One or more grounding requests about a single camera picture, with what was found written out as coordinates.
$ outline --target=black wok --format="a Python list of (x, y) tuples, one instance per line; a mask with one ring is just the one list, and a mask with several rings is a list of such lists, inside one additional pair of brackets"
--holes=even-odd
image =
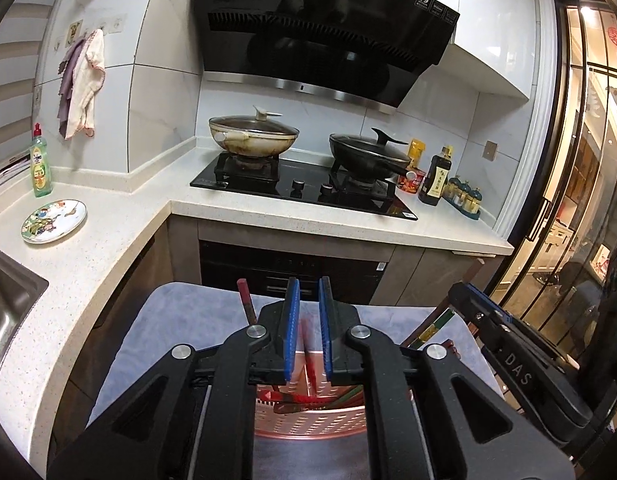
[(378, 128), (373, 128), (373, 131), (377, 134), (377, 139), (332, 134), (329, 143), (335, 160), (357, 180), (363, 182), (384, 180), (396, 173), (408, 179), (415, 178), (413, 171), (406, 170), (410, 163), (406, 154), (387, 145), (387, 142), (407, 142), (392, 139)]

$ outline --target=towel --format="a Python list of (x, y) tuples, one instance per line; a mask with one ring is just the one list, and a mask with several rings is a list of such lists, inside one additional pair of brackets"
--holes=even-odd
[(70, 108), (71, 98), (73, 96), (73, 70), (77, 65), (77, 60), (84, 48), (86, 38), (82, 37), (76, 40), (66, 56), (60, 63), (58, 74), (64, 73), (62, 83), (60, 85), (60, 110), (58, 111), (58, 119), (60, 120), (60, 135), (66, 139), (66, 126), (68, 125), (68, 110)]
[(84, 130), (95, 135), (95, 94), (104, 84), (104, 33), (94, 31), (84, 43), (73, 70), (73, 95), (68, 110), (66, 138)]

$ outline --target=dark glass bottle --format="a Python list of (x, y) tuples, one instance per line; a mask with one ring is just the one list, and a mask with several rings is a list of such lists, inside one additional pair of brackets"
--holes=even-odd
[(439, 197), (448, 181), (448, 172), (452, 165), (450, 156), (453, 153), (452, 146), (444, 146), (439, 155), (434, 155), (431, 167), (426, 178), (419, 188), (419, 200), (428, 205), (437, 205)]

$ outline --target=striped roller blind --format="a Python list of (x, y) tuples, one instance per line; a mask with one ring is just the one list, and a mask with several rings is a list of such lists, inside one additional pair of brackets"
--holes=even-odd
[(15, 0), (0, 23), (0, 168), (31, 142), (32, 90), (55, 0)]

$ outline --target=black lid handle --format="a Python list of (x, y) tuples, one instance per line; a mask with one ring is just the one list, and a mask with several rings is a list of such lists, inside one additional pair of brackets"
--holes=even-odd
[(388, 135), (386, 135), (379, 128), (371, 128), (371, 130), (373, 130), (377, 134), (377, 143), (380, 146), (386, 146), (386, 143), (389, 140), (390, 140), (390, 142), (394, 142), (396, 144), (408, 144), (408, 142), (403, 142), (403, 140), (397, 140), (397, 139), (393, 139), (393, 138), (389, 137)]

